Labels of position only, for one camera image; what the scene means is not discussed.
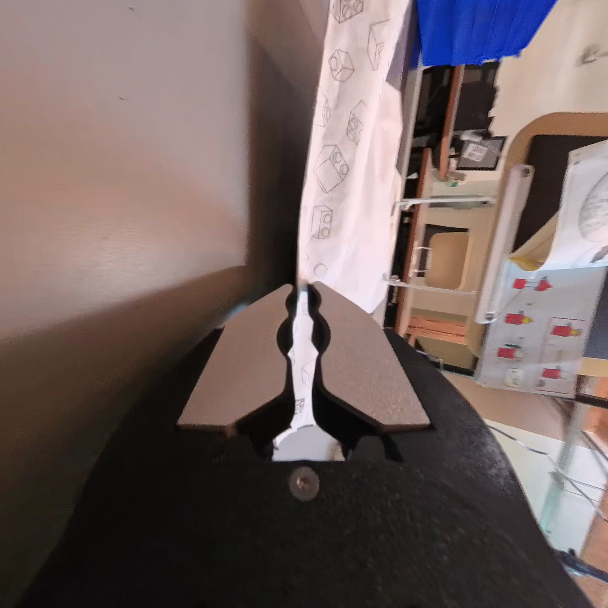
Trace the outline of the white metal book stand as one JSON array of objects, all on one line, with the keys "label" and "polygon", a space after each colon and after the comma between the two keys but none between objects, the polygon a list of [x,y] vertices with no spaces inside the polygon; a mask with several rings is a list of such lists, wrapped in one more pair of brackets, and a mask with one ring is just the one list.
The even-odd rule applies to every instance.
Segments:
[{"label": "white metal book stand", "polygon": [[406,293],[444,295],[468,301],[464,313],[474,323],[493,323],[498,317],[500,282],[513,249],[521,214],[527,203],[535,169],[515,164],[499,197],[481,194],[403,199],[399,210],[472,213],[471,226],[459,232],[438,232],[424,246],[424,228],[412,231],[414,247],[407,259],[406,278],[384,275],[385,282]]}]

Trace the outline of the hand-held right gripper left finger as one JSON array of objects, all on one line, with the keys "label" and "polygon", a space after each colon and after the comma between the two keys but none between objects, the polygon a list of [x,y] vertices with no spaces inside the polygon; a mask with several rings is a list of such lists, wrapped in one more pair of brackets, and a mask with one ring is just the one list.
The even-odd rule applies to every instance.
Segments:
[{"label": "hand-held right gripper left finger", "polygon": [[262,451],[290,427],[294,310],[295,286],[286,284],[224,324],[178,428],[244,436]]}]

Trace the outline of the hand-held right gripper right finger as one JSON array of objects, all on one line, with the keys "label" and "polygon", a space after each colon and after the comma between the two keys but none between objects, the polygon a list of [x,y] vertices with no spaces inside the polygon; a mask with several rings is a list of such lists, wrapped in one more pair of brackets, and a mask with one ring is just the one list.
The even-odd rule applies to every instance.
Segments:
[{"label": "hand-held right gripper right finger", "polygon": [[317,350],[313,415],[319,427],[353,451],[362,438],[384,445],[393,434],[431,422],[384,330],[361,307],[321,282],[309,286]]}]

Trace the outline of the blue plastic storage bin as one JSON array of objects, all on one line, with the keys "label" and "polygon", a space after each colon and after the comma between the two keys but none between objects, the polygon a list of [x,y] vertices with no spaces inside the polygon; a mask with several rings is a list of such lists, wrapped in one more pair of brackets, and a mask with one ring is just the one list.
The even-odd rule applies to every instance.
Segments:
[{"label": "blue plastic storage bin", "polygon": [[481,65],[517,56],[556,1],[417,1],[422,64]]}]

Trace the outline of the white printed paper sheet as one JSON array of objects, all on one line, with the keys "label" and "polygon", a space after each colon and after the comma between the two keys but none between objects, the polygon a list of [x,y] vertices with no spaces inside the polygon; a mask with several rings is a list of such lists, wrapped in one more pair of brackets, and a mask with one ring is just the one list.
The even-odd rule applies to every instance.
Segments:
[{"label": "white printed paper sheet", "polygon": [[607,265],[607,141],[568,156],[548,264],[555,269]]}]

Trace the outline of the sheet with red brick pictures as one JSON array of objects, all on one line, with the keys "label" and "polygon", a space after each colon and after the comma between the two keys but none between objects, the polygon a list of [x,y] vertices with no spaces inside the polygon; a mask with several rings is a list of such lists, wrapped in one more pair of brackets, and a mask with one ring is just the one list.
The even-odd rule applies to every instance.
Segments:
[{"label": "sheet with red brick pictures", "polygon": [[475,382],[573,398],[604,277],[604,268],[528,272],[508,261]]}]

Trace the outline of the white brick-print paper bag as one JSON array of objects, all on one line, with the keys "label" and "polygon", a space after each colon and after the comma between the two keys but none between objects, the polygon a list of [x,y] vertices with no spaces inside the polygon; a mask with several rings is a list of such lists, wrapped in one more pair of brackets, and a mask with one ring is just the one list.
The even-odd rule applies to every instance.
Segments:
[{"label": "white brick-print paper bag", "polygon": [[402,73],[415,1],[329,1],[300,203],[292,363],[295,414],[274,461],[341,459],[313,418],[317,350],[308,285],[321,282],[383,323],[396,240]]}]

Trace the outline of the wooden board with dark panel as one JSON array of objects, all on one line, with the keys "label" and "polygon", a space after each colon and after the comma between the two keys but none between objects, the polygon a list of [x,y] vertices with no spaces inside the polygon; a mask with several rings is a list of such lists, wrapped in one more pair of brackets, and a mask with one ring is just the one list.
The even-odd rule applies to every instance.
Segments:
[{"label": "wooden board with dark panel", "polygon": [[[558,211],[561,190],[566,175],[568,155],[574,149],[607,140],[607,113],[554,112],[536,118],[514,138],[507,156],[506,169],[531,160],[534,176],[519,216],[517,217],[514,246],[523,245]],[[507,175],[501,184],[501,209],[506,204]],[[589,338],[587,354],[607,355],[607,281],[605,274],[599,279],[599,293],[592,311],[592,330],[599,337]],[[569,393],[560,399],[574,400],[576,391],[582,390],[583,376],[607,377],[607,360],[582,358],[579,371],[574,372],[573,396]]]}]

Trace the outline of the grey desk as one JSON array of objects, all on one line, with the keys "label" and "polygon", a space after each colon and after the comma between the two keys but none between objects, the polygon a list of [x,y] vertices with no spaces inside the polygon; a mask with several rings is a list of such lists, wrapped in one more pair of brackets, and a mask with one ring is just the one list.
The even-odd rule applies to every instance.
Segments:
[{"label": "grey desk", "polygon": [[1,1],[1,607],[127,413],[293,283],[328,1]]}]

